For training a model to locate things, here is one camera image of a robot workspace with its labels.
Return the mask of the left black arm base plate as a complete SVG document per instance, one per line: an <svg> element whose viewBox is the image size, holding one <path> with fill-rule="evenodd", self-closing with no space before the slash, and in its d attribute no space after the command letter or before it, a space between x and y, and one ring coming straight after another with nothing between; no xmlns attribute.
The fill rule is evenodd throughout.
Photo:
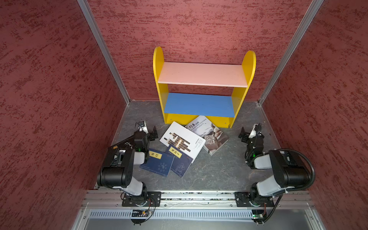
<svg viewBox="0 0 368 230"><path fill-rule="evenodd" d="M159 207L161 202L162 192L148 191L143 192L140 196L131 196L124 194L122 199L123 207L137 207L137 208L148 208L148 207Z"/></svg>

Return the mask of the heritage culture photo book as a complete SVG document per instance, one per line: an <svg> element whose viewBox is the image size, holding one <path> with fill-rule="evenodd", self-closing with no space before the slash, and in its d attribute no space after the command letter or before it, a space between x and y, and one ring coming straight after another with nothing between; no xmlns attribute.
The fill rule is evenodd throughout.
<svg viewBox="0 0 368 230"><path fill-rule="evenodd" d="M198 116L186 128L205 140L204 149L211 156L229 140L229 136L205 116Z"/></svg>

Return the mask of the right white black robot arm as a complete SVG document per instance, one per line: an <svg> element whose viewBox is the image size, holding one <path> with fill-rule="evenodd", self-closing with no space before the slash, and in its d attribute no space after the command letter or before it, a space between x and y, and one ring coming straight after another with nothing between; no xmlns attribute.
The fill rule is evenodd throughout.
<svg viewBox="0 0 368 230"><path fill-rule="evenodd" d="M239 138L246 144L245 161L254 170L271 169L272 175L254 183L247 193L238 193L236 199L244 205L259 207L274 197L292 191L306 190L314 183L315 168L301 152L292 149L274 149L264 152L262 125L255 124L251 132L241 129Z"/></svg>

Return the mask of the white book with brown blocks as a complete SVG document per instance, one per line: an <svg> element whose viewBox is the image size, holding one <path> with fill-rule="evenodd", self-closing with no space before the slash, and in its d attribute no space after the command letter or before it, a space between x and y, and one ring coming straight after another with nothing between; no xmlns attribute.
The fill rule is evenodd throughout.
<svg viewBox="0 0 368 230"><path fill-rule="evenodd" d="M193 159L192 163L205 145L205 140L202 137L176 122L169 126L160 142L167 147L172 145L185 153Z"/></svg>

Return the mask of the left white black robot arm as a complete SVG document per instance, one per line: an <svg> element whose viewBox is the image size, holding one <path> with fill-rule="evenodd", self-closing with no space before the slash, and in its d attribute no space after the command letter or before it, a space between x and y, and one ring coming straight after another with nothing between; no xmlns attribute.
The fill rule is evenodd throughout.
<svg viewBox="0 0 368 230"><path fill-rule="evenodd" d="M160 205L161 192L149 192L146 185L133 177L135 165L149 160L149 145L158 138L156 127L146 133L142 128L127 139L110 146L97 176L97 185L125 193L122 206L150 207Z"/></svg>

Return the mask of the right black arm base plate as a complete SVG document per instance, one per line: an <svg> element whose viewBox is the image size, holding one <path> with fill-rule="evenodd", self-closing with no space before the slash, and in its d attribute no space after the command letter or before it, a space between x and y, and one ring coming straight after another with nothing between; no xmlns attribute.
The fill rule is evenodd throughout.
<svg viewBox="0 0 368 230"><path fill-rule="evenodd" d="M237 207L263 208L264 206L273 208L274 201L271 197L260 196L257 192L235 192L235 202Z"/></svg>

